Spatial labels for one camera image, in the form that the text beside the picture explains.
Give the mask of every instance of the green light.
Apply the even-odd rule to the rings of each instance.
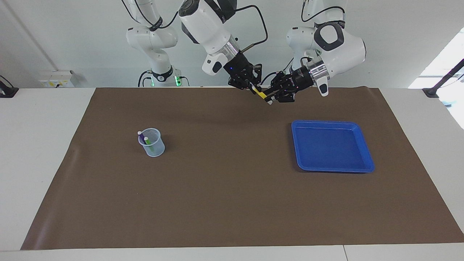
[[[181,78],[179,76],[175,77],[175,82],[176,82],[177,87],[182,85],[182,80],[181,80]]]

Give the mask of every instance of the blue tray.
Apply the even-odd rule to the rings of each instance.
[[[371,173],[374,162],[361,128],[352,122],[294,121],[298,166],[307,171]]]

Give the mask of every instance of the table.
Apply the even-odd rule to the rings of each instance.
[[[0,100],[0,260],[462,260],[464,244],[18,251],[95,89],[23,89]],[[421,90],[383,89],[464,229],[464,130]],[[32,140],[18,146],[21,139]]]

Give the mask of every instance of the brown tablecloth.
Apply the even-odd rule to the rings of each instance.
[[[380,91],[330,91],[97,89],[22,249],[464,242]],[[375,172],[300,170],[294,120],[356,122]]]

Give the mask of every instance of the cup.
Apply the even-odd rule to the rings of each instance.
[[[143,146],[145,152],[150,157],[158,157],[163,154],[166,147],[164,146],[163,140],[161,140],[161,132],[154,128],[149,128],[142,131],[142,135],[147,137],[148,140],[145,142],[142,137],[139,136],[139,144]]]

